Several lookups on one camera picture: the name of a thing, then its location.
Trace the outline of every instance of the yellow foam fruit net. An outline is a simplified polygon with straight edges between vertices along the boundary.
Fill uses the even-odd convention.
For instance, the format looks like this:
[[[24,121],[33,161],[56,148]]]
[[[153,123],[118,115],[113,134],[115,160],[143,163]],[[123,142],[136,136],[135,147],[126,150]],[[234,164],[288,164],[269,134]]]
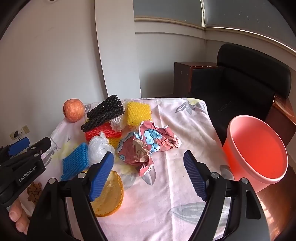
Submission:
[[[121,137],[119,137],[119,138],[110,137],[110,138],[108,138],[109,144],[111,146],[113,146],[115,148],[115,150],[116,150],[116,148],[117,148],[117,146],[118,146],[118,144],[120,142],[120,139],[121,139]]]
[[[151,119],[151,110],[149,104],[131,101],[127,104],[127,110],[127,123],[129,126],[139,126],[142,121]]]

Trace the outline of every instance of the tablecloth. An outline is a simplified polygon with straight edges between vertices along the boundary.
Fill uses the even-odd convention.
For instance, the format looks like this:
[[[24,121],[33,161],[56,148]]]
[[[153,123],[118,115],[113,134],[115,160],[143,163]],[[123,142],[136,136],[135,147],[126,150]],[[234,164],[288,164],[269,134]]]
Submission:
[[[210,171],[233,179],[221,143],[211,123],[204,101],[189,98],[134,99],[151,106],[155,125],[168,125],[180,138],[179,148],[153,153],[154,167],[143,177],[134,167],[116,159],[113,170],[121,177],[124,199],[121,208],[111,216],[98,218],[109,241],[171,241],[188,240],[205,202],[194,191],[186,169],[183,154],[190,150],[197,161],[205,163]],[[37,178],[43,187],[48,179],[60,180],[62,159],[85,142],[81,125],[86,114],[98,103],[85,105],[85,117],[76,123],[65,119],[50,136],[51,148],[42,155],[46,171]],[[23,206],[33,212],[34,204],[27,193],[20,195]],[[76,238],[82,240],[74,218],[71,200],[67,200],[69,218]],[[225,198],[223,213],[215,237],[223,234],[229,212],[230,199]]]

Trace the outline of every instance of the fingernail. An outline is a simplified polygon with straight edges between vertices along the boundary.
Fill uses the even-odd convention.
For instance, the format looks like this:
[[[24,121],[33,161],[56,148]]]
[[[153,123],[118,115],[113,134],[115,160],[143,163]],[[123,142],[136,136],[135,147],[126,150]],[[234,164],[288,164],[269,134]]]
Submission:
[[[17,221],[17,214],[16,212],[10,212],[9,217],[12,221],[16,222]]]
[[[21,233],[25,230],[25,226],[21,223],[18,223],[16,227],[17,227],[17,230],[20,231]]]

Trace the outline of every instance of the electrical outlet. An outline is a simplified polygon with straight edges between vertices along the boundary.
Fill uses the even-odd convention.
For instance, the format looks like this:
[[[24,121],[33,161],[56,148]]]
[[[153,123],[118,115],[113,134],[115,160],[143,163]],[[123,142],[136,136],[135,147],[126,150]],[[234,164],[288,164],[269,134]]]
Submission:
[[[27,134],[27,133],[30,132],[30,130],[29,130],[29,128],[27,127],[27,125],[23,126],[23,128],[21,128],[21,129],[19,129],[19,130],[16,130],[16,131],[18,131],[18,133],[19,133],[19,137],[21,137],[22,135]],[[10,138],[11,138],[11,140],[15,140],[15,139],[17,139],[17,137],[14,137],[14,134],[15,134],[16,131],[12,132],[12,133],[9,135]]]

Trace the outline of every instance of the sofa armrest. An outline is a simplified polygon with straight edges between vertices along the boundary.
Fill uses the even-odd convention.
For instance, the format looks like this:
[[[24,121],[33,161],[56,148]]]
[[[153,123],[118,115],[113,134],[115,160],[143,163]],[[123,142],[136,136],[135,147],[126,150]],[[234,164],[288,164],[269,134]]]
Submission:
[[[191,91],[192,71],[194,69],[221,69],[210,62],[175,62],[174,64],[174,97],[186,97]]]
[[[296,116],[290,100],[276,94],[265,122],[276,131],[287,146],[296,132]]]

